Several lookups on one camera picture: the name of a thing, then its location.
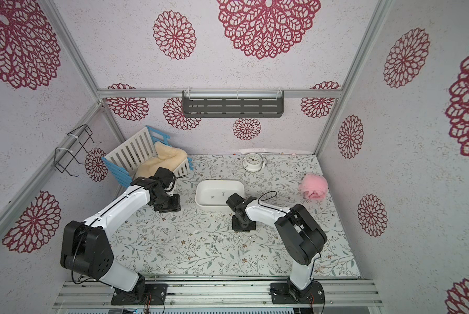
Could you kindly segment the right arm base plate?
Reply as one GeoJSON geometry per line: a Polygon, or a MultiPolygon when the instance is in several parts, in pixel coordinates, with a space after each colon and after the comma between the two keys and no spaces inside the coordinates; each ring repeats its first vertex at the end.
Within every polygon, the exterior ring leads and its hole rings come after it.
{"type": "Polygon", "coordinates": [[[324,304],[326,301],[323,286],[312,281],[304,290],[299,290],[291,281],[271,283],[270,295],[273,304],[324,304]]]}

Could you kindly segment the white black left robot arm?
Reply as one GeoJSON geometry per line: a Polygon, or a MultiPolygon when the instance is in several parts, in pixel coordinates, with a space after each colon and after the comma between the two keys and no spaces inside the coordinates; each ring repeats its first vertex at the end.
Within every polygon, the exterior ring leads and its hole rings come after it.
{"type": "Polygon", "coordinates": [[[60,265],[83,276],[125,292],[141,295],[145,279],[118,262],[110,238],[137,210],[149,205],[158,213],[181,209],[180,195],[172,191],[179,179],[160,167],[151,177],[138,177],[122,195],[94,215],[64,228],[60,265]]]}

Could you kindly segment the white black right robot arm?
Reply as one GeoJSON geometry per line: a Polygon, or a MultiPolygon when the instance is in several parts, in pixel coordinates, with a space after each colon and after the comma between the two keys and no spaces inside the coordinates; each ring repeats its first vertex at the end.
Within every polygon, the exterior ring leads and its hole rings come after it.
{"type": "Polygon", "coordinates": [[[257,223],[276,229],[288,255],[293,259],[288,277],[290,289],[304,294],[312,286],[315,260],[321,256],[327,242],[326,233],[309,211],[301,204],[282,208],[267,204],[259,197],[243,198],[237,193],[228,197],[226,204],[234,213],[235,232],[250,232],[257,223]]]}

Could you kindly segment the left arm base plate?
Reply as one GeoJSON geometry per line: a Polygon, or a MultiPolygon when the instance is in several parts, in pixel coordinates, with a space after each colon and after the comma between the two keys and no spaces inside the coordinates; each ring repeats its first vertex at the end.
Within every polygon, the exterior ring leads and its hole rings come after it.
{"type": "Polygon", "coordinates": [[[168,287],[164,283],[141,283],[130,292],[115,289],[110,303],[113,306],[164,305],[168,287]]]}

